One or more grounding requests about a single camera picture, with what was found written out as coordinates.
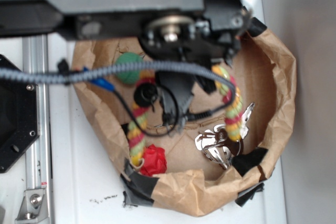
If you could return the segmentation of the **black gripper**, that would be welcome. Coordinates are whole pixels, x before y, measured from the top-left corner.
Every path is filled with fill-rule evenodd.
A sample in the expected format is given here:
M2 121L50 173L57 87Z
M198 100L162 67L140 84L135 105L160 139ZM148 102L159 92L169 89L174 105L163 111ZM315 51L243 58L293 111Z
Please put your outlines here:
M240 35L247 29L251 12L241 0L142 0L139 43L154 60L188 62L210 69L217 63L230 65L240 49ZM215 82L196 71L174 73L161 70L156 80L163 89L163 124L184 126L205 113L189 111L194 84L208 94Z

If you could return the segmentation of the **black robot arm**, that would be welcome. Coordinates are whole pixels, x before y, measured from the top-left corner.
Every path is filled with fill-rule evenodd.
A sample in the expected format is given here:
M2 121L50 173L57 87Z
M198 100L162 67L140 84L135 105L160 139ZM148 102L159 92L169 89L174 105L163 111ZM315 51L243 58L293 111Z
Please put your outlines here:
M125 60L115 67L78 72L27 74L1 68L1 79L22 83L61 84L91 81L105 89L104 76L146 69L154 77L140 77L136 104L146 109L156 100L163 107L165 125L211 116L193 114L188 107L198 83L206 93L219 90L230 118L240 120L242 102L233 78L215 65L232 59L240 49L254 0L1 0L1 37L58 33L68 40L135 37L151 63Z

